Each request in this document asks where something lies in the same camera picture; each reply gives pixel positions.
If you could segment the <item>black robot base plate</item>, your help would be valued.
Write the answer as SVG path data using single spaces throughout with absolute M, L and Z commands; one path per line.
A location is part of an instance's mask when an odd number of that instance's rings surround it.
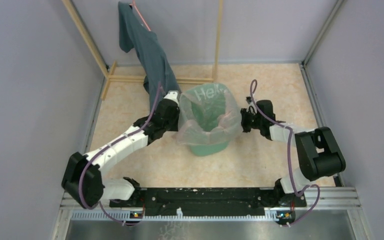
M 263 216 L 265 208 L 305 207 L 307 202 L 279 188 L 140 188 L 128 200 L 110 201 L 111 208 L 139 208 L 145 216 L 174 216 L 180 209 L 186 217 Z

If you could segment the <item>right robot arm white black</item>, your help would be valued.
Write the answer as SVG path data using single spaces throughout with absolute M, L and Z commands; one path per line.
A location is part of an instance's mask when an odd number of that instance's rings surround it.
M 247 108 L 242 108 L 243 132 L 258 130 L 270 141 L 286 143 L 288 175 L 275 183 L 273 200 L 287 206 L 322 177 L 331 177 L 346 169 L 346 161 L 329 127 L 304 128 L 277 121 L 270 100 L 253 102 L 247 97 Z

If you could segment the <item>pink plastic trash bag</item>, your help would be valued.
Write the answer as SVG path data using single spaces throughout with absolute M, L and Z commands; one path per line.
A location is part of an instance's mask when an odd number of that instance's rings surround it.
M 176 141 L 204 146 L 229 142 L 243 132 L 241 108 L 222 83 L 206 83 L 182 92 Z

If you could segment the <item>green plastic trash bin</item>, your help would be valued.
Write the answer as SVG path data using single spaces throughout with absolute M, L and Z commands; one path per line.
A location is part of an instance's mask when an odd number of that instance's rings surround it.
M 194 155 L 198 157 L 213 155 L 228 146 L 229 142 L 214 132 L 226 114 L 228 92 L 227 87 L 220 83 L 208 83 L 188 91 L 191 119 L 197 124 L 193 127 L 197 133 L 197 143 L 189 146 Z

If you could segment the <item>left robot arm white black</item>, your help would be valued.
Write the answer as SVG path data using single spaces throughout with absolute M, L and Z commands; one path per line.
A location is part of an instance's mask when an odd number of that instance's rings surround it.
M 84 209 L 92 209 L 104 200 L 136 206 L 141 198 L 137 182 L 128 177 L 119 180 L 103 177 L 130 154 L 162 138 L 166 132 L 175 132 L 179 114 L 179 97 L 171 91 L 148 116 L 135 121 L 117 138 L 88 153 L 73 153 L 66 165 L 62 188 Z

